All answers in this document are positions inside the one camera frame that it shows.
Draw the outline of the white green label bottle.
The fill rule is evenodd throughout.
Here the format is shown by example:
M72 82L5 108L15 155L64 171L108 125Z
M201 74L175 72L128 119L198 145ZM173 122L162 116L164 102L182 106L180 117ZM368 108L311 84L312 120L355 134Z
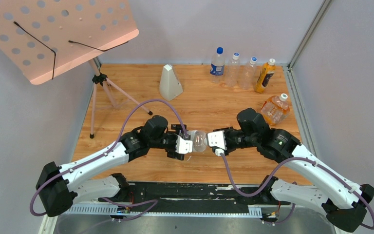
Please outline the white green label bottle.
M202 130L192 130L189 132L190 140L193 143L193 152L204 152L207 149L207 135Z

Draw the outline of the orange label plastic bottle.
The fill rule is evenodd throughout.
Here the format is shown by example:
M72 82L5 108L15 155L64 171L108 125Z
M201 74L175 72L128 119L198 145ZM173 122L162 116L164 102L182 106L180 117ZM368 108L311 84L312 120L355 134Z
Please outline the orange label plastic bottle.
M281 101L280 95L271 96L265 101L261 114L269 125L276 125L287 117L290 112L290 104L287 101Z

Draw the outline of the white bottle cap green print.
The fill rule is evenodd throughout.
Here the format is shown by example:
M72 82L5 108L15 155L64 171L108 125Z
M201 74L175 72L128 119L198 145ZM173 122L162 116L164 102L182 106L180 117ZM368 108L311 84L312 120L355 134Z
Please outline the white bottle cap green print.
M288 100L288 95L285 94L285 93L282 93L282 94L280 95L280 100L281 100L281 101L287 101L287 100Z

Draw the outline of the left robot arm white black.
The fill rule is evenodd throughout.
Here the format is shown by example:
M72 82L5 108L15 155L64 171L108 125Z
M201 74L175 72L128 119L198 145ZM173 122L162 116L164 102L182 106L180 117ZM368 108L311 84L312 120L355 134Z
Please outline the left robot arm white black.
M99 197L114 197L125 201L130 189L113 176L105 180L92 177L112 167L145 156L150 149L163 149L170 158L183 160L193 151L193 141L183 133L184 124L168 131L168 121L159 115L147 120L144 126L123 134L117 141L86 158L56 165L47 163L36 184L36 194L49 217L58 216L74 204Z

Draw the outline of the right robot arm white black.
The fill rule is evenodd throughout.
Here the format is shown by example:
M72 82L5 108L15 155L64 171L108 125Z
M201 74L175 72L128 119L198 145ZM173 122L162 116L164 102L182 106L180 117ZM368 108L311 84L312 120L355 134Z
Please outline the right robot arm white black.
M283 129L271 128L262 114L247 108L237 114L239 129L216 129L207 134L208 146L215 155L226 158L237 149L255 148L263 157L297 171L313 183L313 188L288 183L270 173L252 193L238 190L245 197L259 198L264 203L290 202L324 215L335 227L352 233L364 226L370 215L374 230L374 211L370 202L374 187L346 179L319 160L296 137Z

